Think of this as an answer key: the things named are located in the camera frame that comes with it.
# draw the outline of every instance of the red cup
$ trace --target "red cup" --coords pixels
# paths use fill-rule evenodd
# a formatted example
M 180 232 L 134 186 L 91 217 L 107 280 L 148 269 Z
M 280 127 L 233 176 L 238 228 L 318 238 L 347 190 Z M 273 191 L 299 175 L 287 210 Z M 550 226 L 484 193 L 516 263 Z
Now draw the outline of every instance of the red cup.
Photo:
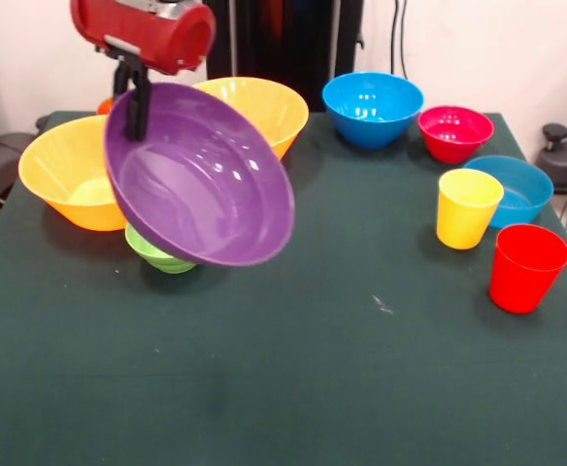
M 531 313 L 566 264 L 567 245 L 557 234 L 538 225 L 508 226 L 497 235 L 490 297 L 509 313 Z

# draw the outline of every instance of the blue bowl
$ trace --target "blue bowl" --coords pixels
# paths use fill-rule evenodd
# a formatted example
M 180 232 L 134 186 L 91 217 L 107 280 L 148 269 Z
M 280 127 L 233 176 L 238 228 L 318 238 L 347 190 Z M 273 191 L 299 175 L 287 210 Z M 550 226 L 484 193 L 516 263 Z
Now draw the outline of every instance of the blue bowl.
M 531 223 L 553 196 L 553 182 L 540 168 L 506 155 L 489 155 L 470 160 L 473 168 L 495 177 L 504 186 L 490 226 L 503 228 L 515 223 Z
M 385 73 L 350 73 L 328 83 L 322 100 L 344 139 L 380 149 L 411 126 L 423 105 L 413 83 Z

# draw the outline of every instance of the orange bowl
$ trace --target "orange bowl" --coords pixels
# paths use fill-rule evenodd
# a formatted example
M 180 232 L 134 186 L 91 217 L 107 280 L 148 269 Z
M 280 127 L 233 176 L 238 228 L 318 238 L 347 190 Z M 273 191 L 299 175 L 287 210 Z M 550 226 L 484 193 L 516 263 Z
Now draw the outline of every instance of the orange bowl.
M 121 230 L 127 223 L 107 178 L 106 120 L 88 116 L 57 126 L 31 143 L 18 164 L 29 191 L 87 230 Z
M 103 101 L 96 111 L 97 115 L 108 115 L 113 107 L 113 97 L 109 97 L 107 100 Z
M 260 78 L 220 78 L 196 84 L 248 119 L 281 160 L 307 124 L 310 110 L 296 91 Z

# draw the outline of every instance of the green bowl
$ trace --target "green bowl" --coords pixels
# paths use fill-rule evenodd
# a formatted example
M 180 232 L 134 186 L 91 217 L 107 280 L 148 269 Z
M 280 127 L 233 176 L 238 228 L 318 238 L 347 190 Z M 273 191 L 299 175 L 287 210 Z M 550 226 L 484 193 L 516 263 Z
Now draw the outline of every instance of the green bowl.
M 159 248 L 151 245 L 143 236 L 137 233 L 132 225 L 126 226 L 126 242 L 141 255 L 149 265 L 166 274 L 183 274 L 196 264 L 173 257 Z

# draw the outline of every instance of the white wall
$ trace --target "white wall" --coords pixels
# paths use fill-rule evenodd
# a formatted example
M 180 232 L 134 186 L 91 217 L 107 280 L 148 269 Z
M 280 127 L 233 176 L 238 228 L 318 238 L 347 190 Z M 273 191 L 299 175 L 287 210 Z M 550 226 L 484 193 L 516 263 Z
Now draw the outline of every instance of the white wall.
M 393 1 L 365 2 L 357 69 L 388 71 Z M 427 106 L 502 112 L 528 155 L 544 123 L 567 124 L 567 0 L 409 0 L 405 43 Z M 0 1 L 0 133 L 33 130 L 53 110 L 95 109 L 114 67 L 76 32 L 68 0 Z M 205 79 L 204 68 L 172 78 Z
M 76 31 L 68 0 L 0 1 L 0 133 L 33 131 L 54 110 L 95 110 L 112 90 L 115 63 Z M 153 81 L 199 83 L 205 67 Z
M 394 2 L 365 3 L 356 68 L 388 72 Z M 501 112 L 527 156 L 543 124 L 567 124 L 567 0 L 409 0 L 405 31 L 426 107 Z

